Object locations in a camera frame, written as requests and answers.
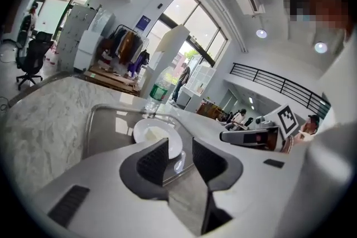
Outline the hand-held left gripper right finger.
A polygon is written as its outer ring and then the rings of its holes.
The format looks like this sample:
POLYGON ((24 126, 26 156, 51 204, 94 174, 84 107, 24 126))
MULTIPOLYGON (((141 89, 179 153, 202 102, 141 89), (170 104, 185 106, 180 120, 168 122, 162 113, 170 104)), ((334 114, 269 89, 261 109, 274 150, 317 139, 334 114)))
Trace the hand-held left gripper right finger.
POLYGON ((207 189, 207 199, 201 234, 204 235, 232 220, 232 216, 216 206, 213 193, 230 189, 243 174, 243 164, 201 139, 192 140, 193 162, 207 189))

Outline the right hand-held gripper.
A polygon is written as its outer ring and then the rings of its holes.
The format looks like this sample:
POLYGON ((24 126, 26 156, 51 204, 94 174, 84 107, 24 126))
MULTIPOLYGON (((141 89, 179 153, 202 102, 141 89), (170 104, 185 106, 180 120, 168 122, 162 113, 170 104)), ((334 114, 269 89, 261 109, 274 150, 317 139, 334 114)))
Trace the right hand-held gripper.
POLYGON ((222 142, 244 147, 259 147, 280 152, 287 138, 297 129, 297 119, 288 104, 257 117, 256 128, 248 132, 224 131, 219 134, 222 142))

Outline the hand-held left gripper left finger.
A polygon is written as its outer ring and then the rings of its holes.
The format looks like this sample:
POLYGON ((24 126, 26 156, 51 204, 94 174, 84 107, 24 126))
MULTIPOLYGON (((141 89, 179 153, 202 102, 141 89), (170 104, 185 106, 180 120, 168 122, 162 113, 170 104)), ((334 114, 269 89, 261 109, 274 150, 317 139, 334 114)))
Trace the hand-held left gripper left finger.
POLYGON ((163 187, 168 161, 168 138, 163 138, 126 158, 120 165, 120 178, 141 199, 168 201, 168 192, 163 187))

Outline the person's right hand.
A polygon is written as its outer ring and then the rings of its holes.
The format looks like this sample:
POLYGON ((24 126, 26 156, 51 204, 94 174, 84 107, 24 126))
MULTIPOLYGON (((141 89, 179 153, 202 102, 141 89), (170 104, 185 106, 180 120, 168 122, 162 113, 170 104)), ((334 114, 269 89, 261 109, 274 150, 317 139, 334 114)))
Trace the person's right hand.
POLYGON ((284 144, 281 148, 281 153, 285 153, 285 154, 288 154, 292 147, 294 146, 295 144, 295 139, 294 139, 294 136, 290 135, 285 141, 284 141, 284 144))

